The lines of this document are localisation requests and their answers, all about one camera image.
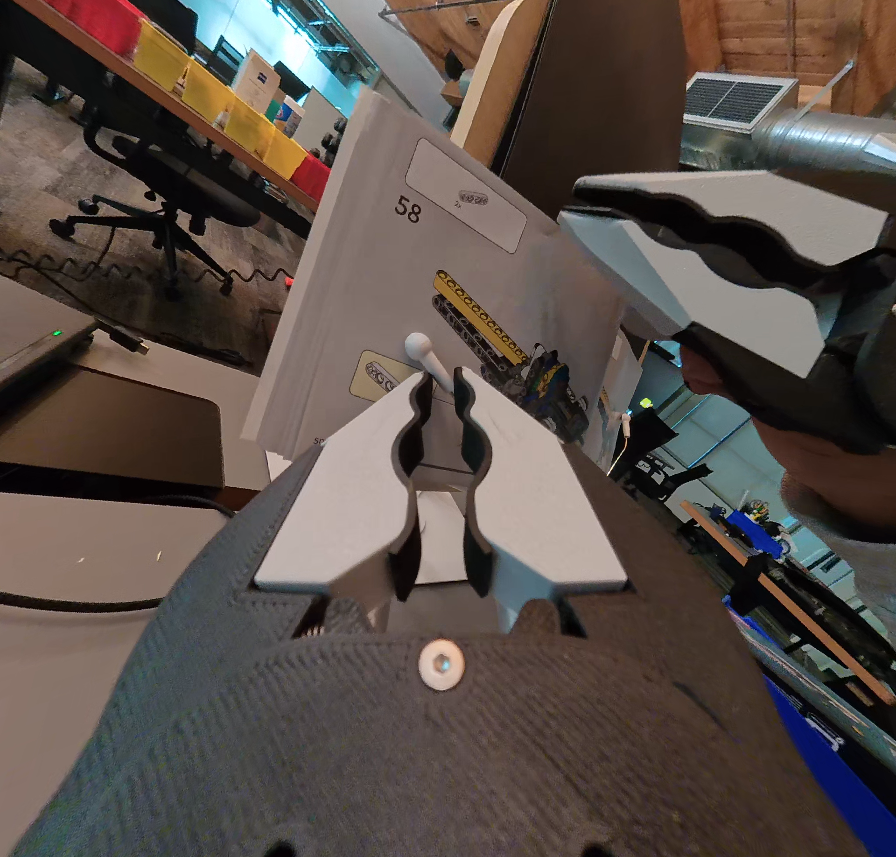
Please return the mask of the beige rounded board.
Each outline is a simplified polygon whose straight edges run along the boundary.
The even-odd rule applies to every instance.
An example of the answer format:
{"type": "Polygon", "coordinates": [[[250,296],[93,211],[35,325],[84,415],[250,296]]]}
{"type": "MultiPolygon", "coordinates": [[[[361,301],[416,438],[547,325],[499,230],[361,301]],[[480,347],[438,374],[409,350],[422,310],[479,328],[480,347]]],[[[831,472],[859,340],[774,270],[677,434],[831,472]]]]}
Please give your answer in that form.
{"type": "Polygon", "coordinates": [[[513,0],[491,25],[451,140],[489,167],[529,68],[550,0],[513,0]]]}

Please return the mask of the dark flat pad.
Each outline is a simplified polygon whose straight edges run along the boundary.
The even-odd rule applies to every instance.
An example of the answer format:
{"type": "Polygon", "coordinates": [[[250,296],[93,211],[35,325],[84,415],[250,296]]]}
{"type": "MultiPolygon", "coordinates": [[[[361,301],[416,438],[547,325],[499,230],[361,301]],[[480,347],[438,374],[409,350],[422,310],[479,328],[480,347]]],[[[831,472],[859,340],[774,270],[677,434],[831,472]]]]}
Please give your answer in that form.
{"type": "Polygon", "coordinates": [[[79,366],[2,403],[1,460],[206,489],[225,482],[216,403],[79,366]]]}

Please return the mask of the white vent grille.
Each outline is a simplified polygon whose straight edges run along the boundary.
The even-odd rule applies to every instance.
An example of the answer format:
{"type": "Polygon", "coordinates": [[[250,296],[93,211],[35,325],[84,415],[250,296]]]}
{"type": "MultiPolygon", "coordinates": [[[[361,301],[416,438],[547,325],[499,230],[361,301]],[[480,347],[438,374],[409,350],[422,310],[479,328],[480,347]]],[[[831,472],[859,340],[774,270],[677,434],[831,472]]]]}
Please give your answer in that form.
{"type": "Polygon", "coordinates": [[[769,119],[798,106],[796,78],[698,72],[686,86],[683,122],[753,134],[769,119]]]}

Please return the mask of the black office chair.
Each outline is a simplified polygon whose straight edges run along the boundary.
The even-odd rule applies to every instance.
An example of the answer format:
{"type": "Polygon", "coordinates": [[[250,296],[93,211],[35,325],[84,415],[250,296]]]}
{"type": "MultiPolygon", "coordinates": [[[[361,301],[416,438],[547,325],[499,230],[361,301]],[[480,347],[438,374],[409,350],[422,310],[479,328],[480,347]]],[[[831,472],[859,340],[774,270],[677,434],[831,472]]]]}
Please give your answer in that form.
{"type": "Polygon", "coordinates": [[[144,210],[101,195],[93,195],[78,203],[80,214],[49,221],[53,235],[71,239],[80,225],[118,230],[149,232],[152,245],[165,258],[167,280],[166,297],[177,300],[179,268],[177,252],[185,251],[197,258],[220,279],[220,293],[229,296],[233,290],[233,276],[195,241],[203,236],[209,220],[239,229],[257,224],[261,213],[251,204],[225,190],[202,175],[195,168],[173,155],[152,146],[147,139],[134,140],[114,129],[112,150],[102,148],[97,134],[103,119],[94,114],[84,128],[85,144],[108,163],[142,182],[145,199],[161,202],[155,210],[144,210]]]}

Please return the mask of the wooden table with bins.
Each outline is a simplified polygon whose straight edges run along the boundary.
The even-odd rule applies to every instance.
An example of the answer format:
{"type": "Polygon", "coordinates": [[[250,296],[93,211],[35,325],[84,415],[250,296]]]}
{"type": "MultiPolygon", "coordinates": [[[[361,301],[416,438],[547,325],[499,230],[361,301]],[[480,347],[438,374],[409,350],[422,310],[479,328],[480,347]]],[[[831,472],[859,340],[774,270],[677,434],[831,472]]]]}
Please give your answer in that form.
{"type": "Polygon", "coordinates": [[[173,92],[118,56],[43,0],[1,0],[2,103],[19,59],[98,109],[117,115],[147,139],[206,178],[307,239],[318,202],[268,168],[173,92]]]}

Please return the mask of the silver air duct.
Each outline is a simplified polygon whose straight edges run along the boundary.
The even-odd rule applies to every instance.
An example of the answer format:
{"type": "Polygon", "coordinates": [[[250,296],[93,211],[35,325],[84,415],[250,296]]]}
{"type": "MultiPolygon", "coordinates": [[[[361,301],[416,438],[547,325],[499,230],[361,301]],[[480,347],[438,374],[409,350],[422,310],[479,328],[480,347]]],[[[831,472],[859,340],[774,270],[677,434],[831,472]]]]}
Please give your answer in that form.
{"type": "Polygon", "coordinates": [[[751,139],[767,169],[895,174],[894,119],[786,111],[757,126],[751,139]]]}

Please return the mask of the dark brown partition panel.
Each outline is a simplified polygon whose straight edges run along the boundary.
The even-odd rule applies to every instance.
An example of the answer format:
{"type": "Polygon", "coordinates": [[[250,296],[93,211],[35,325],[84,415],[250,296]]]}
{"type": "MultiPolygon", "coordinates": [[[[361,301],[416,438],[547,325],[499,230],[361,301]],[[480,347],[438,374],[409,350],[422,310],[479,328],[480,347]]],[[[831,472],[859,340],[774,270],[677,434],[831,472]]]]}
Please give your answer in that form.
{"type": "Polygon", "coordinates": [[[683,35],[678,0],[552,0],[502,179],[537,203],[583,176],[677,170],[683,35]]]}

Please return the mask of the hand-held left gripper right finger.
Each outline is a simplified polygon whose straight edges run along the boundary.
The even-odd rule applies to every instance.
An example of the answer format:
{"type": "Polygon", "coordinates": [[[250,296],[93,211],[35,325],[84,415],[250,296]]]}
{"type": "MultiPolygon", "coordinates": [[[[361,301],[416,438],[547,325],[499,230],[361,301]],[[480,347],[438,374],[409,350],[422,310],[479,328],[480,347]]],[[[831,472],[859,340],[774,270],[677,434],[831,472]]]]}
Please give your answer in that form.
{"type": "Polygon", "coordinates": [[[628,575],[561,441],[473,370],[454,370],[467,489],[468,582],[497,602],[505,631],[524,606],[622,592],[628,575]]]}

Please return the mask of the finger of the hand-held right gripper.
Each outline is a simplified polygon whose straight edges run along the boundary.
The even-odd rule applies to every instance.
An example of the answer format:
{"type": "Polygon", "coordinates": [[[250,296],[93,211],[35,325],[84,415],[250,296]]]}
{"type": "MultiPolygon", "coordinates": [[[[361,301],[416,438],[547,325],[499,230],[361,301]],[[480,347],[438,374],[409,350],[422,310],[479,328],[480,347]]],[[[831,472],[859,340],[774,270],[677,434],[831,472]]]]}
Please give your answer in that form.
{"type": "Polygon", "coordinates": [[[635,223],[747,288],[894,284],[890,213],[770,171],[583,177],[573,215],[635,223]]]}
{"type": "Polygon", "coordinates": [[[728,281],[693,250],[660,244],[631,220],[562,212],[558,223],[663,336],[701,325],[801,379],[823,351],[814,308],[796,293],[728,281]]]}

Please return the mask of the blue plastic bin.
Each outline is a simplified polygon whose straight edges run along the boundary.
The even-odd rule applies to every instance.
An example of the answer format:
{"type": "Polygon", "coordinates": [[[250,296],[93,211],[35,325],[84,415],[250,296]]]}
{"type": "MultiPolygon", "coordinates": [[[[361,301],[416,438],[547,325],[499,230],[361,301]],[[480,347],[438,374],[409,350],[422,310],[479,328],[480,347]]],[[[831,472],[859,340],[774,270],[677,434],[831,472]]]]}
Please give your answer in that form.
{"type": "Polygon", "coordinates": [[[895,741],[722,598],[800,755],[874,856],[895,854],[895,741]]]}

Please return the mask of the person's right hand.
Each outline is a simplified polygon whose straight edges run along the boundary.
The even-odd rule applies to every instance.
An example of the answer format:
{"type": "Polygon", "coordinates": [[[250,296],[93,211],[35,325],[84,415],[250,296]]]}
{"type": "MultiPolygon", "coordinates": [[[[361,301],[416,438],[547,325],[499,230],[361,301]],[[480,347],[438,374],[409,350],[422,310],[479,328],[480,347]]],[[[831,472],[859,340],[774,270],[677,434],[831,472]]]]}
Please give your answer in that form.
{"type": "Polygon", "coordinates": [[[827,440],[750,419],[785,471],[782,498],[805,527],[836,551],[845,542],[894,549],[894,448],[855,455],[827,440]]]}

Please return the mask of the lego instruction booklet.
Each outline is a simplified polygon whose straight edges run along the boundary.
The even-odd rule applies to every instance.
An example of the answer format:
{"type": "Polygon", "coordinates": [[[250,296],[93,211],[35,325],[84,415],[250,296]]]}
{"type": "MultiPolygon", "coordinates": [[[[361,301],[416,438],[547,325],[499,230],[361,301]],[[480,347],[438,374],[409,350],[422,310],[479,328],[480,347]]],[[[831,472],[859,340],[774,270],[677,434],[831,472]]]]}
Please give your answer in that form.
{"type": "Polygon", "coordinates": [[[358,99],[244,426],[284,459],[421,370],[410,334],[600,462],[621,300],[585,249],[419,116],[358,99]]]}

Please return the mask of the small red bin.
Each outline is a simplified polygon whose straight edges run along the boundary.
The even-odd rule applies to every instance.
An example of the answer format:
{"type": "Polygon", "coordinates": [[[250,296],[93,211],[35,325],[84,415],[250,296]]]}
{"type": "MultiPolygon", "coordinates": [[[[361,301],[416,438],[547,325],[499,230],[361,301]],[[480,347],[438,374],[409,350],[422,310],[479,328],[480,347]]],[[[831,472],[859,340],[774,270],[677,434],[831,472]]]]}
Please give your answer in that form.
{"type": "Polygon", "coordinates": [[[316,155],[306,154],[293,172],[290,181],[302,193],[319,203],[330,177],[330,167],[316,155]]]}

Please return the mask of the dark flat laptop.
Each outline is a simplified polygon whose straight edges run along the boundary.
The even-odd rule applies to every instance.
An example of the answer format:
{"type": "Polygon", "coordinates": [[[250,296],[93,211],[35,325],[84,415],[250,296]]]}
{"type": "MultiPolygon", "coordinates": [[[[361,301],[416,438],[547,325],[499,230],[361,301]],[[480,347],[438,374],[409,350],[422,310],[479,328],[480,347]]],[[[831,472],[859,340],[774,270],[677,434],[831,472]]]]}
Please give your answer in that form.
{"type": "Polygon", "coordinates": [[[97,328],[95,317],[2,276],[1,392],[69,359],[97,328]]]}

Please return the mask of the person's right forearm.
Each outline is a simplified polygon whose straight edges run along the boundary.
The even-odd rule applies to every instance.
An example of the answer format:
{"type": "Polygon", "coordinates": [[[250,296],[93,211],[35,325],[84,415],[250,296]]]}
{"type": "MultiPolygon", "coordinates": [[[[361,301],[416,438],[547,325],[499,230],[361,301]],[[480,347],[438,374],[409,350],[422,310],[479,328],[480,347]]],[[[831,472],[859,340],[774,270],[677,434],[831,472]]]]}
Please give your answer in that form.
{"type": "Polygon", "coordinates": [[[803,527],[852,569],[857,595],[895,642],[895,533],[850,518],[785,473],[780,494],[803,527]]]}

